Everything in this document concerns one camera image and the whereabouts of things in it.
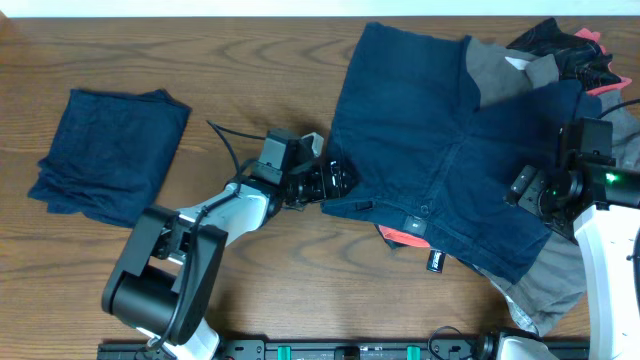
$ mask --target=dark blue cloth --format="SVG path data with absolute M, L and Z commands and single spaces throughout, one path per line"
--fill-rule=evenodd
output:
M 50 213 L 133 227 L 162 186 L 190 112 L 164 90 L 71 90 L 29 197 Z
M 412 233 L 516 282 L 549 230 L 503 197 L 525 165 L 553 168 L 560 126 L 601 105 L 569 80 L 478 110 L 469 40 L 367 25 L 327 148 L 359 184 L 322 211 Z

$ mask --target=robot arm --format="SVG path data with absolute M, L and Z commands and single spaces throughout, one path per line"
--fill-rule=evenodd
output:
M 560 134 L 560 172 L 551 177 L 527 166 L 507 196 L 580 246 L 590 359 L 636 358 L 640 343 L 640 173 L 615 167 L 611 135 L 610 122 L 567 125 Z
M 353 187 L 340 164 L 315 164 L 322 143 L 315 133 L 300 138 L 271 130 L 251 175 L 234 178 L 222 193 L 190 208 L 146 209 L 107 282 L 102 309 L 152 339 L 168 334 L 164 347 L 181 360 L 212 358 L 219 337 L 204 314 L 225 246 L 264 225 L 283 203 L 301 208 Z M 152 256 L 188 266 L 174 276 L 150 265 Z

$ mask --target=clothing tag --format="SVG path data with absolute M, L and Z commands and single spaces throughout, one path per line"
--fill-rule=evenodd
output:
M 418 235 L 420 237 L 424 235 L 425 230 L 427 230 L 426 221 L 415 216 L 407 216 L 407 220 L 404 222 L 404 228 L 402 229 L 404 232 Z
M 442 274 L 444 268 L 444 258 L 447 254 L 440 250 L 431 250 L 429 252 L 429 260 L 427 261 L 427 270 Z
M 518 70 L 524 70 L 524 68 L 526 68 L 527 65 L 529 65 L 529 61 L 527 60 L 516 59 L 508 56 L 505 56 L 504 58 L 509 62 L 509 64 L 513 65 L 513 67 Z

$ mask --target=green led light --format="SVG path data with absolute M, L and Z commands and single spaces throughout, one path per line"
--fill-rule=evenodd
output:
M 612 173 L 607 173 L 605 176 L 607 177 L 608 182 L 614 182 L 618 180 L 618 175 L 614 175 Z

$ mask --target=white label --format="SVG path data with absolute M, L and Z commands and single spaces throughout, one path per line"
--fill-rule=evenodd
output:
M 513 67 L 518 70 L 524 70 L 524 68 L 526 68 L 527 65 L 529 65 L 529 61 L 527 60 L 516 59 L 508 56 L 505 56 L 504 58 L 509 62 L 509 64 L 513 65 Z

